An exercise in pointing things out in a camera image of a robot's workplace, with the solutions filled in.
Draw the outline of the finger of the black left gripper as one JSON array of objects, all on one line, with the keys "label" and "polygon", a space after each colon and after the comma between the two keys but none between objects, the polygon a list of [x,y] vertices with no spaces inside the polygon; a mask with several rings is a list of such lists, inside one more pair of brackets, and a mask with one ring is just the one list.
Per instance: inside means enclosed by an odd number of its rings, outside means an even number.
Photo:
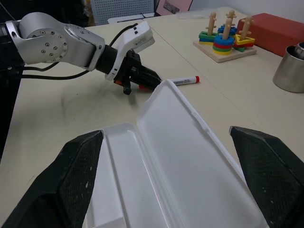
[{"label": "finger of the black left gripper", "polygon": [[154,77],[133,77],[133,83],[140,89],[154,90],[160,84],[160,80]]},{"label": "finger of the black left gripper", "polygon": [[147,79],[150,82],[161,82],[161,78],[160,76],[153,70],[145,67],[145,66],[141,66],[140,70],[143,72],[144,74],[144,78]]}]

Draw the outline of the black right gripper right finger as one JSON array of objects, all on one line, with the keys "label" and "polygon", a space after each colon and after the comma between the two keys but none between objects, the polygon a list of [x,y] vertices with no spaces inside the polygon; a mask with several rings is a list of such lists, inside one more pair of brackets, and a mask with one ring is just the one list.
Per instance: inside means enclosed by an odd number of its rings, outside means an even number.
[{"label": "black right gripper right finger", "polygon": [[229,134],[269,228],[304,228],[304,162],[267,133],[231,126]]}]

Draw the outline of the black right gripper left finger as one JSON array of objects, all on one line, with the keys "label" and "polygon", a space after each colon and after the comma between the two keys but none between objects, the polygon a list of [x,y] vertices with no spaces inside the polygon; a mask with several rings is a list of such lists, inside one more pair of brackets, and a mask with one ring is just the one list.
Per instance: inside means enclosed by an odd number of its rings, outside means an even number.
[{"label": "black right gripper left finger", "polygon": [[82,228],[103,138],[103,132],[97,130],[67,142],[1,228]]}]

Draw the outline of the white marker with red cap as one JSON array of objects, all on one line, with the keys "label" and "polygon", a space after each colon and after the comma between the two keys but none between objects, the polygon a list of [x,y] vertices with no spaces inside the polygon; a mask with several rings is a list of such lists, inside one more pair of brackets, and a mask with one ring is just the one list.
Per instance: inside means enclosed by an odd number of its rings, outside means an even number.
[{"label": "white marker with red cap", "polygon": [[200,82],[200,77],[199,76],[191,76],[191,77],[177,78],[177,79],[172,79],[172,82],[176,86],[188,85],[188,84],[197,84],[197,83]]}]

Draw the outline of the white plastic pencil case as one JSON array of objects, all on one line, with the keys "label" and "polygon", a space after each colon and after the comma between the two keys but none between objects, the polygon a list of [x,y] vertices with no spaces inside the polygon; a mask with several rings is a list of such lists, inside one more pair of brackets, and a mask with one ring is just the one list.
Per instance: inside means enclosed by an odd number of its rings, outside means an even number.
[{"label": "white plastic pencil case", "polygon": [[103,128],[85,228],[267,228],[240,166],[170,80]]}]

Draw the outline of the white perforated panel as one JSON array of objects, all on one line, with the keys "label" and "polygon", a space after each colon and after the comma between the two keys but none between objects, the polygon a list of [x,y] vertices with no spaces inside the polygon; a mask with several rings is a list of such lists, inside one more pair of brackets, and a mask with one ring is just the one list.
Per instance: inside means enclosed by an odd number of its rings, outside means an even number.
[{"label": "white perforated panel", "polygon": [[154,13],[154,0],[90,0],[96,25],[108,24],[108,19]]}]

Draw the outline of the green square toy block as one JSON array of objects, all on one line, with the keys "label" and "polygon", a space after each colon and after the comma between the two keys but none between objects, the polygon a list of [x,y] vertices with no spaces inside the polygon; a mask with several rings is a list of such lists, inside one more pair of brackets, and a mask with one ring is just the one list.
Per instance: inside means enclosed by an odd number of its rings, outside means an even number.
[{"label": "green square toy block", "polygon": [[212,33],[209,35],[206,31],[202,31],[199,34],[199,42],[214,42],[215,37],[218,35],[218,33]]}]

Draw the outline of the pink paper sheet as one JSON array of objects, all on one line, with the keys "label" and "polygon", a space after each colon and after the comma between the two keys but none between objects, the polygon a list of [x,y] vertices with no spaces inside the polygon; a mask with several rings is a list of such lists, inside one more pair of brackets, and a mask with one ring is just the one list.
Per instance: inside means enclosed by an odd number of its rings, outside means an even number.
[{"label": "pink paper sheet", "polygon": [[193,0],[159,0],[156,7],[156,13],[165,16],[187,12],[191,7],[192,2]]}]

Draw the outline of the wooden stacking toy base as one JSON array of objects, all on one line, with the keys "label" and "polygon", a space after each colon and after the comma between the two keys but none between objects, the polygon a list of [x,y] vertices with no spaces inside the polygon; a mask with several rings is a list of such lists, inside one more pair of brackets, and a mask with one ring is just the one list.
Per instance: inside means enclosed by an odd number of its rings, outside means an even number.
[{"label": "wooden stacking toy base", "polygon": [[193,45],[198,50],[200,50],[201,52],[206,54],[208,57],[210,57],[217,63],[222,63],[222,62],[226,62],[226,61],[230,61],[230,60],[234,60],[234,59],[238,59],[238,58],[242,58],[242,57],[247,57],[250,55],[255,55],[257,53],[257,49],[254,47],[251,47],[251,48],[245,49],[243,52],[239,52],[235,49],[232,49],[231,53],[228,55],[219,55],[218,53],[214,52],[212,45],[201,44],[198,40],[193,41]]}]

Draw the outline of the wooden toy peg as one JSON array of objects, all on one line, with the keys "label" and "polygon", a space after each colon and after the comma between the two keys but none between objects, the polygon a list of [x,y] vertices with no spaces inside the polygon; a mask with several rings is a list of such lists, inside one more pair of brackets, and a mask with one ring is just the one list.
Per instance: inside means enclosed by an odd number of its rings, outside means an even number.
[{"label": "wooden toy peg", "polygon": [[215,21],[216,19],[216,12],[211,12],[209,15],[209,25],[206,27],[207,35],[211,36],[213,34],[213,29],[216,28]]},{"label": "wooden toy peg", "polygon": [[243,28],[239,31],[240,40],[246,39],[247,35],[250,35],[251,32],[249,31],[250,25],[253,22],[252,16],[247,16],[245,19],[241,20],[243,22]]},{"label": "wooden toy peg", "polygon": [[226,16],[227,16],[227,18],[230,18],[232,20],[231,26],[235,26],[235,24],[233,23],[233,19],[235,19],[237,17],[235,14],[235,10],[234,9],[230,10],[229,13],[226,14]]},{"label": "wooden toy peg", "polygon": [[228,37],[233,36],[233,33],[231,32],[231,28],[234,26],[234,24],[232,22],[233,22],[232,18],[227,18],[227,20],[224,24],[224,30],[222,33],[223,40],[227,40]]}]

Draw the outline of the blue cross toy block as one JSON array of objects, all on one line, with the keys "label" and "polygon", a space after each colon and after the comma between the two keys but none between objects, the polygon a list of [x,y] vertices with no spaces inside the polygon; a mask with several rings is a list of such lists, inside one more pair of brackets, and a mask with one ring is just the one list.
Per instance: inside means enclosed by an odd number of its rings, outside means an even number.
[{"label": "blue cross toy block", "polygon": [[[218,34],[223,35],[224,29],[225,29],[224,25],[222,25],[220,28],[218,28]],[[229,36],[234,36],[236,33],[237,33],[237,28],[234,26],[230,27]]]}]

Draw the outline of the yellow triangle toy block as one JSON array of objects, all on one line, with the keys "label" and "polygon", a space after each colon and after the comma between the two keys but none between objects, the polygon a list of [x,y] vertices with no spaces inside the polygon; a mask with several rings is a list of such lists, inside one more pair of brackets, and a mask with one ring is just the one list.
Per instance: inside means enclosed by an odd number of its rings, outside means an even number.
[{"label": "yellow triangle toy block", "polygon": [[254,45],[255,39],[246,37],[241,40],[241,36],[236,34],[234,35],[234,48],[248,48]]}]

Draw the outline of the stainless steel cup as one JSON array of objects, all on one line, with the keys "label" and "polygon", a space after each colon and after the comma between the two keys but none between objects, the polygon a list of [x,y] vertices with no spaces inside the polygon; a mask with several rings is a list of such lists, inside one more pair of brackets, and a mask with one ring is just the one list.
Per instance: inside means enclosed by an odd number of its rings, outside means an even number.
[{"label": "stainless steel cup", "polygon": [[286,48],[273,82],[285,91],[304,93],[304,42]]}]

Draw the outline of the red rectangular box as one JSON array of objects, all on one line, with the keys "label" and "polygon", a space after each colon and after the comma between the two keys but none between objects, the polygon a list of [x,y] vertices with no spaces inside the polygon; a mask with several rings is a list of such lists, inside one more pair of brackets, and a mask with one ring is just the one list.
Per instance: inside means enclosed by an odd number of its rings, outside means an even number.
[{"label": "red rectangular box", "polygon": [[252,17],[247,37],[255,39],[255,46],[282,57],[287,47],[304,42],[304,23],[267,13]]}]

